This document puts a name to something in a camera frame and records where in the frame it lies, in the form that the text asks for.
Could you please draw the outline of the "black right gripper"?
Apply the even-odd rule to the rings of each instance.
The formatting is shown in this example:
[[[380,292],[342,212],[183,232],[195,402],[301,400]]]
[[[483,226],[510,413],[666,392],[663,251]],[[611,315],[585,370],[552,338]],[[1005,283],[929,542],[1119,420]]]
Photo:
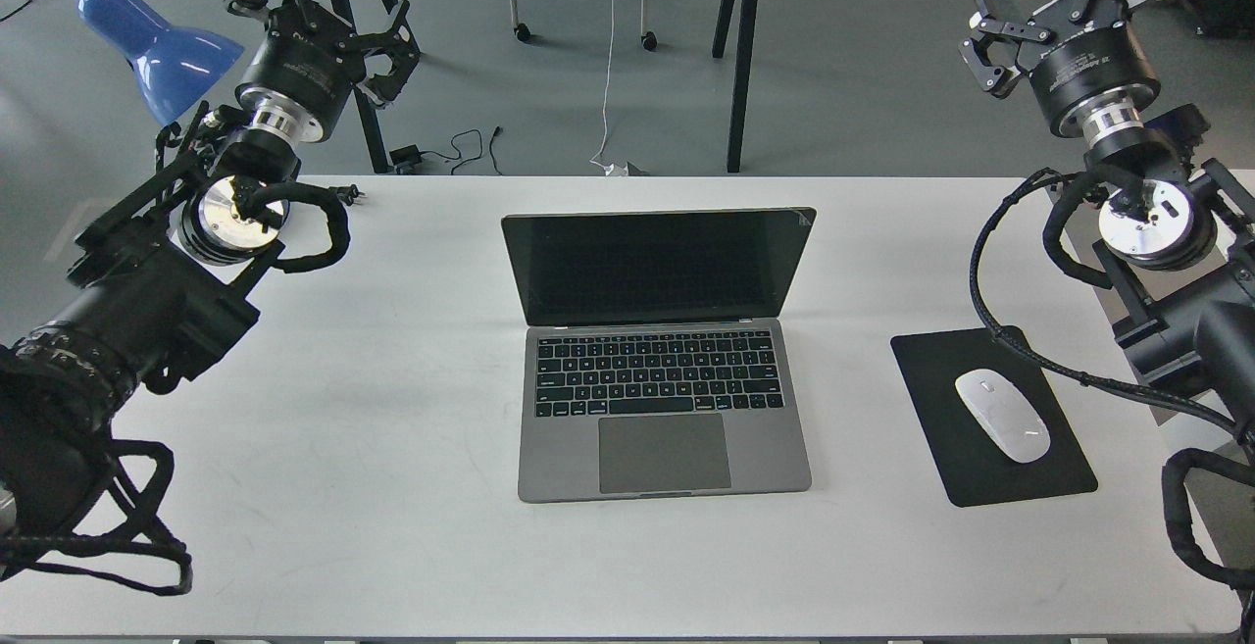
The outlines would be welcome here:
[[[1127,23],[1138,9],[1171,0],[1054,0],[1027,24],[995,18],[989,0],[974,1],[959,53],[976,85],[1005,99],[1028,77],[1053,136],[1081,136],[1076,108],[1093,95],[1123,89],[1145,109],[1160,94],[1161,82]]]

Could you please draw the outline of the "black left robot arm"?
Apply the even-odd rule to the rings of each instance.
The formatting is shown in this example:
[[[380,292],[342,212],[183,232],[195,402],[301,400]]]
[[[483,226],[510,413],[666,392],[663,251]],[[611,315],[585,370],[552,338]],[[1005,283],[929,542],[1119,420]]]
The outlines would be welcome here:
[[[131,63],[162,133],[157,169],[77,235],[77,299],[3,349],[3,577],[103,577],[158,596],[188,593],[192,559],[158,510],[174,454],[114,437],[139,385],[169,394],[256,325],[266,272],[318,272],[348,252],[355,185],[299,180],[296,149],[328,141],[355,100],[385,172],[376,109],[420,63],[405,0],[223,0],[264,24],[233,105],[210,87],[236,41],[179,28],[142,0],[77,0]]]

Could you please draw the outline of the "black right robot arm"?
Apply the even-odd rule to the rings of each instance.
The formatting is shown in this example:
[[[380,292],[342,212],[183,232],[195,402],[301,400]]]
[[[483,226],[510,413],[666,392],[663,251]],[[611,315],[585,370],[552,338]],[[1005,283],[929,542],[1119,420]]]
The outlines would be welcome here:
[[[1163,518],[1173,552],[1192,571],[1252,591],[1252,569],[1224,567],[1199,546],[1186,480],[1209,471],[1252,485],[1252,195],[1216,159],[1194,166],[1209,129],[1195,105],[1153,119],[1143,112],[1161,82],[1132,14],[1161,0],[1052,0],[1005,19],[976,1],[959,46],[981,90],[1010,95],[1027,82],[1053,136],[1086,142],[1083,167],[1044,168],[1018,185],[978,233],[969,290],[978,318],[1001,345],[1083,385],[1219,426],[1242,462],[1196,448],[1165,464]],[[1054,187],[1040,244],[1067,277],[1114,291],[1126,316],[1113,326],[1135,383],[1096,377],[1040,357],[991,316],[979,287],[986,237],[1027,195]]]

